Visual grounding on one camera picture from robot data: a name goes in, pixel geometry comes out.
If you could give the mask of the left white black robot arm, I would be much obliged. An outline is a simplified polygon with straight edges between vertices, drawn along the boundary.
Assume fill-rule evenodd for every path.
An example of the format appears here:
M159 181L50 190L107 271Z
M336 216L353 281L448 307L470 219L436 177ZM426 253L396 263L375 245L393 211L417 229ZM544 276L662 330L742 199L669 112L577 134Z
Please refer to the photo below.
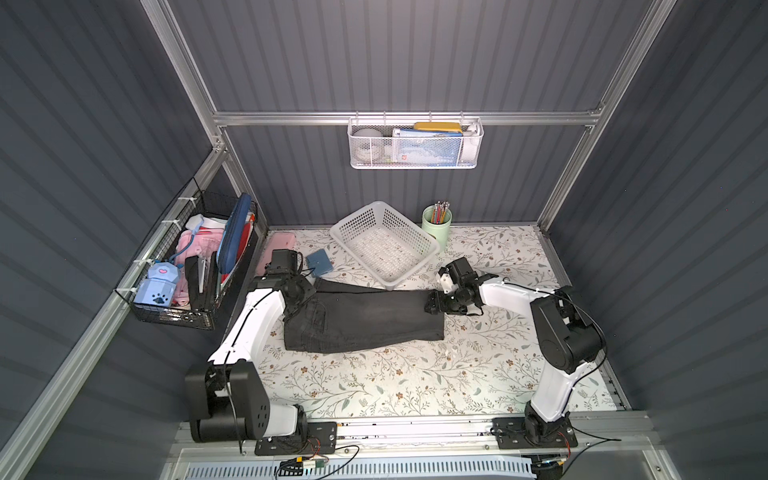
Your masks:
M242 443L305 435L303 409L270 400L258 363L274 325L298 313L314 293L312 283L300 273L255 279L222 343L185 376L188 421L195 442Z

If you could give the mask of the dark grey long pants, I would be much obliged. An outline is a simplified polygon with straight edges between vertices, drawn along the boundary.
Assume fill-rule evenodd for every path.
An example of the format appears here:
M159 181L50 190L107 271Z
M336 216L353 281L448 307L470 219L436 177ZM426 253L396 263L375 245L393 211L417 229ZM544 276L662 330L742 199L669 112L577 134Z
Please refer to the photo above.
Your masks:
M409 341L442 341L444 315L425 311L425 290L381 290L318 279L316 292L284 321L288 351L348 353Z

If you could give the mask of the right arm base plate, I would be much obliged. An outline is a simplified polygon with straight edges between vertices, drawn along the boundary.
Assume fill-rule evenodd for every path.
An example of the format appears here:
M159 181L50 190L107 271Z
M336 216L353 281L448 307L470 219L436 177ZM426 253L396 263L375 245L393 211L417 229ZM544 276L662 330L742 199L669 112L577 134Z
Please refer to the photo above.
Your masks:
M542 422L533 417L497 417L490 433L501 450L569 449L578 445L567 417Z

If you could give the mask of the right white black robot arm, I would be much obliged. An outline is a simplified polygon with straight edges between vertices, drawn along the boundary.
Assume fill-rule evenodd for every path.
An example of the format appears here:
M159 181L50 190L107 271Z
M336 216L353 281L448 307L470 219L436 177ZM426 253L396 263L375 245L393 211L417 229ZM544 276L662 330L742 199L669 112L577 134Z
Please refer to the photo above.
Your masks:
M575 385L590 374L590 364L606 347L602 330L581 305L578 290L565 286L545 291L483 276L450 292L432 291L425 311L468 316L471 307L482 310L485 306L533 322L545 366L530 407L542 422L563 418Z

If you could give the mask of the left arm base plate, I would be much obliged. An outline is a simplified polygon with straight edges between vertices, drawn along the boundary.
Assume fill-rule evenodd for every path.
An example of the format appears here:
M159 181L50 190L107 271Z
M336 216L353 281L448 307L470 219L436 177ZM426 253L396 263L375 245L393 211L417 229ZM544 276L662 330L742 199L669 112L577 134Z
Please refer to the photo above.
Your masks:
M338 440L338 424L335 422L309 422L300 425L290 436L265 437L258 440L256 456L313 456L332 454Z

